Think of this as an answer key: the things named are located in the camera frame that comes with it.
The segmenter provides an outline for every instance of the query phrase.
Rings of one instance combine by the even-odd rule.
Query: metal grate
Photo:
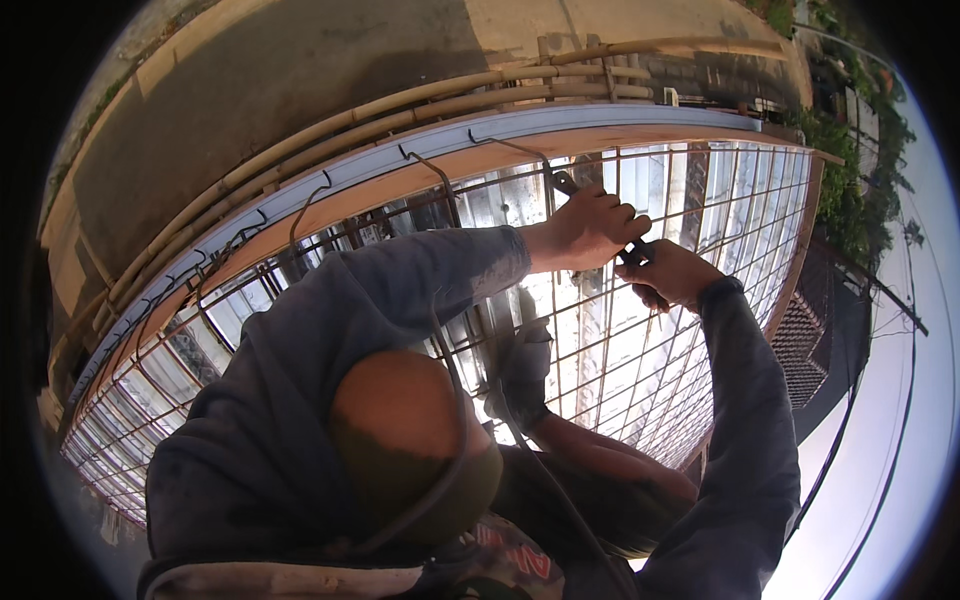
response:
[[[711,141],[613,148],[550,163],[581,183],[601,180],[648,214],[654,227],[647,239],[671,239],[739,276],[764,326],[795,250],[811,159],[803,148]],[[187,306],[153,338],[132,340],[134,356],[78,411],[64,456],[110,504],[145,524],[146,467],[156,444],[184,423],[194,395],[224,372],[243,322],[267,310],[299,278],[298,269],[316,268],[328,252],[418,230],[542,221],[566,201],[543,181],[535,162],[454,181],[455,216],[441,187],[398,199],[301,240],[296,256],[282,253],[204,291],[202,309]],[[680,466],[712,423],[697,319],[680,308],[652,315],[613,277],[612,265],[528,276],[444,328],[482,420],[480,349],[493,336],[492,316],[507,311],[518,324],[521,305],[549,316],[557,340],[546,381],[551,410]],[[437,356],[434,346],[427,340],[419,349]],[[494,424],[494,436],[512,442],[503,423]]]

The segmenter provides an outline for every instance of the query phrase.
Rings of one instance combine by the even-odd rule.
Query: worker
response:
[[[783,371],[735,278],[665,240],[653,262],[614,269],[700,315],[714,430],[699,490],[547,409],[542,322],[504,354],[492,409],[543,451],[605,561],[529,457],[491,439],[456,376],[409,349],[435,318],[531,273],[601,267],[650,226],[592,185],[540,224],[326,255],[250,316],[223,377],[157,446],[138,596],[576,600],[623,597],[627,582],[637,598],[758,598],[799,511],[800,472]],[[463,441],[449,487],[403,523]],[[626,559],[648,555],[634,574]]]

